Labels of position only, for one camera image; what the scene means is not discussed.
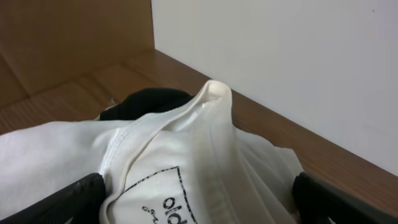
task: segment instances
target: white fabric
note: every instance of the white fabric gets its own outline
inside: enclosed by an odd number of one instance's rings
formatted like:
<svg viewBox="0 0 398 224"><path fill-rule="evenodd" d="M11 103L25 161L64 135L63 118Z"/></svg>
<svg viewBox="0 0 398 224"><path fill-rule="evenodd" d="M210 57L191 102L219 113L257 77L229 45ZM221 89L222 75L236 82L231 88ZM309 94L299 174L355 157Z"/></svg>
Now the white fabric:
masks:
<svg viewBox="0 0 398 224"><path fill-rule="evenodd" d="M236 129L231 90L137 121L53 122L0 136L0 219L92 172L101 223L295 223L291 149Z"/></svg>

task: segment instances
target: wooden surface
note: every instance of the wooden surface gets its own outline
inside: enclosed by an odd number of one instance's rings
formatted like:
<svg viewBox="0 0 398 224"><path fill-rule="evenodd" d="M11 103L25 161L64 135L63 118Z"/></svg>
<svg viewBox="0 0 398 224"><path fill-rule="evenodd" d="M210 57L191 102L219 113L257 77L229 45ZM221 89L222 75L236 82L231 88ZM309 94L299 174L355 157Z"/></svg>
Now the wooden surface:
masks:
<svg viewBox="0 0 398 224"><path fill-rule="evenodd" d="M0 134L49 121L95 118L112 99L146 87L196 94L209 78L151 50L81 74L59 86L0 109ZM398 178L283 116L233 92L234 124L280 147L292 148L304 169L361 200L398 216Z"/></svg>
<svg viewBox="0 0 398 224"><path fill-rule="evenodd" d="M31 95L153 48L150 1L0 1L0 55Z"/></svg>

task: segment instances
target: printed logo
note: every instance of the printed logo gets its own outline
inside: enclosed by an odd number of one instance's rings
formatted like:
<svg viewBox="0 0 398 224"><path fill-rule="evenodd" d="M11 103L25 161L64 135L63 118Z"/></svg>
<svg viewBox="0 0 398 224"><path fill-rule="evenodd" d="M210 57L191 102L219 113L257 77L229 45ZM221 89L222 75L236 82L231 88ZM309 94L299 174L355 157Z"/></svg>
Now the printed logo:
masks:
<svg viewBox="0 0 398 224"><path fill-rule="evenodd" d="M115 218L122 216L123 222L128 218L129 223L197 224L178 166L155 172L130 186L112 211Z"/></svg>

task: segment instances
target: clothing pile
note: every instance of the clothing pile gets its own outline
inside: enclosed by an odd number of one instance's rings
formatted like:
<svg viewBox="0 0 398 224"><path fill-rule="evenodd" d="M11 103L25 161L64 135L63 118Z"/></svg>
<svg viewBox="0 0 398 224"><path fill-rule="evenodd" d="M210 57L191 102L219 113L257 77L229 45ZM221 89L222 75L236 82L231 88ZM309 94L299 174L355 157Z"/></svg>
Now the clothing pile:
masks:
<svg viewBox="0 0 398 224"><path fill-rule="evenodd" d="M231 98L217 81L145 89L93 121L0 136L0 220L99 173L100 223L297 223L297 156L235 128Z"/></svg>

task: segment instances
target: black garment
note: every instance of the black garment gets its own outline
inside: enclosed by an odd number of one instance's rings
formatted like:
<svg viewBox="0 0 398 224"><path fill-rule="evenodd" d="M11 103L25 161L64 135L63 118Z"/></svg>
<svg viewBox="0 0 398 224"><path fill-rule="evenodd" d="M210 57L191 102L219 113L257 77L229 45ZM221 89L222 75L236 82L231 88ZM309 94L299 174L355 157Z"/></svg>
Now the black garment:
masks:
<svg viewBox="0 0 398 224"><path fill-rule="evenodd" d="M101 121L135 120L147 113L163 113L183 106L193 96L170 88L146 88L129 95L121 104L101 113Z"/></svg>
<svg viewBox="0 0 398 224"><path fill-rule="evenodd" d="M392 217L304 172L295 178L293 198L302 224L398 224Z"/></svg>
<svg viewBox="0 0 398 224"><path fill-rule="evenodd" d="M0 224L64 224L72 217L71 224L97 224L105 198L104 179L99 174L90 174Z"/></svg>

